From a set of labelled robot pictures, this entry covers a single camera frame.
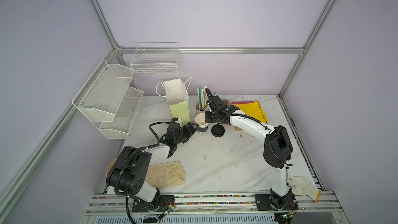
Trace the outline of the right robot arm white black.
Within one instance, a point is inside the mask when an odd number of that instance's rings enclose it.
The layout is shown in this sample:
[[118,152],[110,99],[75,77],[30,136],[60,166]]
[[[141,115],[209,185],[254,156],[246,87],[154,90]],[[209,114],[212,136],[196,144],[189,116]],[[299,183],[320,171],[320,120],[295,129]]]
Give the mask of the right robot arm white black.
[[287,129],[274,127],[245,114],[237,106],[226,106],[219,96],[207,88],[207,104],[210,111],[205,112],[205,122],[225,123],[238,127],[264,144],[263,158],[270,165],[272,185],[269,204],[274,210],[282,210],[293,201],[293,190],[288,183],[289,161],[293,152]]

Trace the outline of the black plastic cup lid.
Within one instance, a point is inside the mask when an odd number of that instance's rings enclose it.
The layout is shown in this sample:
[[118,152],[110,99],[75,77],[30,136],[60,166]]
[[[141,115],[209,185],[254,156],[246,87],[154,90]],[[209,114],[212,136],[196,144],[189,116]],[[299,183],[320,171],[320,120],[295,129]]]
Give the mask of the black plastic cup lid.
[[220,137],[224,136],[225,128],[222,125],[220,125],[220,124],[216,124],[216,125],[212,126],[211,134],[214,137],[220,138]]

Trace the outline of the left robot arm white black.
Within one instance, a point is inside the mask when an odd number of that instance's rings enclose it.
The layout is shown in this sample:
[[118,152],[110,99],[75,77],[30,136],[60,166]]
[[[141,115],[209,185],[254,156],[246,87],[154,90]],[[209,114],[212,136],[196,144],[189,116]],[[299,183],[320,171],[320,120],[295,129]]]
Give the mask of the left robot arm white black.
[[160,211],[174,202],[174,197],[162,196],[160,191],[186,182],[186,172],[179,161],[161,164],[157,161],[170,158],[178,144],[186,143],[199,126],[191,122],[181,125],[178,118],[164,124],[166,133],[154,134],[157,143],[140,148],[126,146],[108,167],[106,184],[113,187],[115,195],[134,201],[127,208],[129,211]]

